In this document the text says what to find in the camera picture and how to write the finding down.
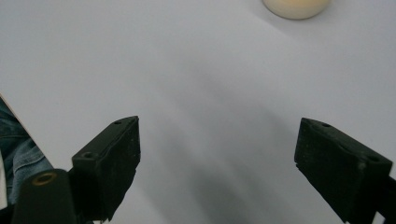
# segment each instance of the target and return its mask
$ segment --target beige cylinder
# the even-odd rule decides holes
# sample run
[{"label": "beige cylinder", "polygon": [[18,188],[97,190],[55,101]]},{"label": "beige cylinder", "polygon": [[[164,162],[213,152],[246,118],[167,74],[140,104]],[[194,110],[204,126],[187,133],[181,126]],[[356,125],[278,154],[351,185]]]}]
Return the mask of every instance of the beige cylinder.
[{"label": "beige cylinder", "polygon": [[331,0],[262,0],[277,16],[302,20],[313,17],[321,12]]}]

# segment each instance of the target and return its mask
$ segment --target round beige object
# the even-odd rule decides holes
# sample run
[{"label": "round beige object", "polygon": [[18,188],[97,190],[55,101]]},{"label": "round beige object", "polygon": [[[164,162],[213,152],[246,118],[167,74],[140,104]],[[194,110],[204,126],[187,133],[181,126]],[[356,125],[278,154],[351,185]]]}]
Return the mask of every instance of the round beige object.
[{"label": "round beige object", "polygon": [[321,12],[330,0],[262,0],[277,16],[302,20],[313,17]]}]

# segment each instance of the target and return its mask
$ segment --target person's leg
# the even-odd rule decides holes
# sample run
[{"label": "person's leg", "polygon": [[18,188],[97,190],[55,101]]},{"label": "person's leg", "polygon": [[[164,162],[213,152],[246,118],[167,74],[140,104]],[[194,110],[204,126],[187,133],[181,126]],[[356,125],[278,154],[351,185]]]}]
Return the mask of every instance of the person's leg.
[{"label": "person's leg", "polygon": [[14,204],[23,180],[52,169],[52,166],[1,99],[0,150],[6,173],[8,204]]}]

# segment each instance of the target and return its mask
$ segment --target white table surface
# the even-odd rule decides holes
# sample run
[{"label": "white table surface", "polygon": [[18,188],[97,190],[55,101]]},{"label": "white table surface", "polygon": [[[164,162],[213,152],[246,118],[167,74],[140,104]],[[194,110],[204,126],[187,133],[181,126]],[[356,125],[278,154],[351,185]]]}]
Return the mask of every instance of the white table surface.
[{"label": "white table surface", "polygon": [[139,116],[114,223],[342,223],[295,167],[300,119],[396,161],[395,21],[393,0],[306,21],[260,0],[1,1],[0,92],[66,170]]}]

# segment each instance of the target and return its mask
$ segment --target screw hole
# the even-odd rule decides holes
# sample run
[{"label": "screw hole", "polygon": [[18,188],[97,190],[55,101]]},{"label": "screw hole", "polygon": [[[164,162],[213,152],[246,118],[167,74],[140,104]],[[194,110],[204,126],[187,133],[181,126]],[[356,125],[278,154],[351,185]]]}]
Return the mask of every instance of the screw hole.
[{"label": "screw hole", "polygon": [[56,178],[55,173],[44,173],[43,175],[36,177],[32,181],[32,183],[35,186],[43,186],[43,185],[46,185],[46,184],[52,182],[55,178]]},{"label": "screw hole", "polygon": [[92,153],[92,152],[84,152],[81,157],[83,158],[87,158],[87,159],[91,159],[91,158],[95,158],[98,155],[96,153]]}]

